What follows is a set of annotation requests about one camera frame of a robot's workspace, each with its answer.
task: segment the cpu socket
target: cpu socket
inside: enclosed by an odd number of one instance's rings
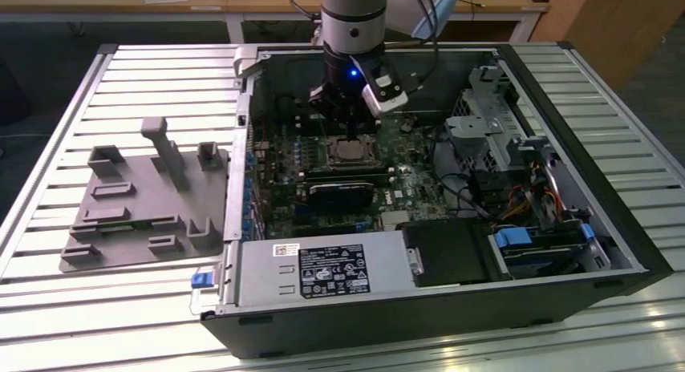
[[[330,137],[326,141],[326,155],[331,170],[378,168],[376,139],[361,135],[358,139]]]

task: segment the aluminum table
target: aluminum table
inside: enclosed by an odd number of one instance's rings
[[[685,175],[576,51],[516,45],[676,270],[566,321],[382,346],[239,360],[198,322],[191,275],[218,258],[63,274],[60,249],[95,145],[150,154],[142,118],[182,150],[231,149],[235,45],[103,47],[0,227],[0,370],[641,370],[685,366]],[[529,122],[541,133],[533,118]],[[213,290],[201,301],[215,298]]]

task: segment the barcode sticker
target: barcode sticker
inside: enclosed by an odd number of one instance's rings
[[[297,256],[299,251],[299,244],[275,244],[274,257]]]

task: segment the power supply label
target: power supply label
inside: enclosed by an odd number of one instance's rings
[[[370,291],[362,244],[299,250],[299,294],[303,298]]]

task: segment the floor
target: floor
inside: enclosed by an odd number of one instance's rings
[[[250,23],[249,42],[309,40],[309,23]],[[103,43],[223,43],[223,23],[95,23],[75,37],[67,24],[0,24],[0,57],[31,101],[30,118],[0,127],[0,220],[10,210],[50,134]],[[629,107],[685,163],[685,16],[620,91]]]

